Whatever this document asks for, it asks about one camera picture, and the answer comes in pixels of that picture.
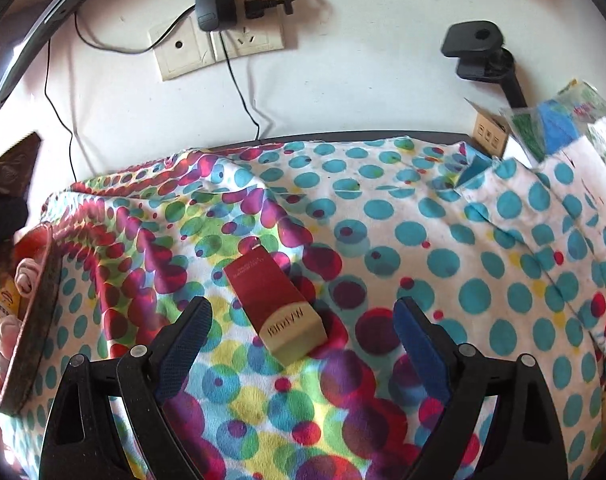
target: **brown basket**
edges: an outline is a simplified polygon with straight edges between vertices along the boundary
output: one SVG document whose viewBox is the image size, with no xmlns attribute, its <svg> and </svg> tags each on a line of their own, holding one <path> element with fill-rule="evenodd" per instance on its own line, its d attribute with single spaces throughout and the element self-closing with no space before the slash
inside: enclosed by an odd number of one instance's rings
<svg viewBox="0 0 606 480">
<path fill-rule="evenodd" d="M 61 257 L 52 238 L 52 225 L 44 222 L 28 232 L 14 247 L 16 262 L 33 258 L 41 263 L 36 291 L 22 320 L 14 355 L 0 395 L 0 413 L 14 415 L 23 407 L 32 392 L 38 364 L 58 296 Z"/>
</svg>

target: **wall switch panel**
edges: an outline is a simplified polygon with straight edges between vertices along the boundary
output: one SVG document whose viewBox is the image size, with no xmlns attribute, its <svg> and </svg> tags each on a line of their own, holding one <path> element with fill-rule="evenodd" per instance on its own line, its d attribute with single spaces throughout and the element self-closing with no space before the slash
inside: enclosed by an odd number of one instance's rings
<svg viewBox="0 0 606 480">
<path fill-rule="evenodd" d="M 171 20 L 149 31 L 152 42 L 172 25 Z M 170 36 L 154 49 L 163 81 L 174 79 L 204 66 L 214 64 L 214 53 L 209 34 L 201 31 L 190 14 L 174 28 Z"/>
<path fill-rule="evenodd" d="M 245 18 L 245 0 L 235 0 L 235 2 L 237 3 L 237 26 L 221 33 L 230 59 L 285 48 L 280 8 L 266 9 L 265 16 L 262 18 L 248 20 Z M 214 58 L 216 61 L 224 61 L 225 54 L 217 32 L 211 33 L 211 41 L 214 47 Z"/>
</svg>

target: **plug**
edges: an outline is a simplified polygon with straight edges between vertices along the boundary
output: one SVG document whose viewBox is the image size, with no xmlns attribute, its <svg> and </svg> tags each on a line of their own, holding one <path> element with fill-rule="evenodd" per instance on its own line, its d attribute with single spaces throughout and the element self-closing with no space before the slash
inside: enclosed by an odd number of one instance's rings
<svg viewBox="0 0 606 480">
<path fill-rule="evenodd" d="M 294 13 L 292 0 L 245 0 L 245 17 L 248 20 L 256 20 L 265 16 L 265 9 L 273 9 L 283 5 L 285 14 L 288 16 Z"/>
</svg>

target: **screw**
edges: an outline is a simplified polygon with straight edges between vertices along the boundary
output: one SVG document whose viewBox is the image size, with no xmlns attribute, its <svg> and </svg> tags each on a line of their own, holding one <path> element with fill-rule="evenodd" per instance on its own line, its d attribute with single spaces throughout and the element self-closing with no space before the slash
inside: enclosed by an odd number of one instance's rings
<svg viewBox="0 0 606 480">
<path fill-rule="evenodd" d="M 461 355 L 465 355 L 465 357 L 473 357 L 477 353 L 477 349 L 468 343 L 464 343 L 459 346 L 459 352 Z"/>
<path fill-rule="evenodd" d="M 132 357 L 142 357 L 147 353 L 147 347 L 145 345 L 136 345 L 129 353 Z"/>
<path fill-rule="evenodd" d="M 530 354 L 524 354 L 521 356 L 521 362 L 527 367 L 532 368 L 537 363 L 537 360 Z"/>
<path fill-rule="evenodd" d="M 72 358 L 69 360 L 69 363 L 73 367 L 77 367 L 82 365 L 83 361 L 85 361 L 85 356 L 83 354 L 76 354 L 75 356 L 72 356 Z"/>
</svg>

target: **black clamp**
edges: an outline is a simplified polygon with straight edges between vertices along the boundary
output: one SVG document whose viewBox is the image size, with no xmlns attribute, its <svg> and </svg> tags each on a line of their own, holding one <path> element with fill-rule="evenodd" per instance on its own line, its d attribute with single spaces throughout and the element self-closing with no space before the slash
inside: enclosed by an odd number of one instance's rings
<svg viewBox="0 0 606 480">
<path fill-rule="evenodd" d="M 212 307 L 194 298 L 152 343 L 118 359 L 73 356 L 61 379 L 41 452 L 40 480 L 134 480 L 109 397 L 122 397 L 134 437 L 157 480 L 203 480 L 160 404 L 174 397 L 208 336 Z"/>
<path fill-rule="evenodd" d="M 445 405 L 404 480 L 451 480 L 461 465 L 486 397 L 498 396 L 481 457 L 471 480 L 567 480 L 557 413 L 536 359 L 485 357 L 456 345 L 411 298 L 394 307 L 398 336 L 428 394 Z"/>
<path fill-rule="evenodd" d="M 449 28 L 441 52 L 460 58 L 457 75 L 461 79 L 499 84 L 511 108 L 526 108 L 514 56 L 503 44 L 503 34 L 492 22 L 457 23 Z"/>
</svg>

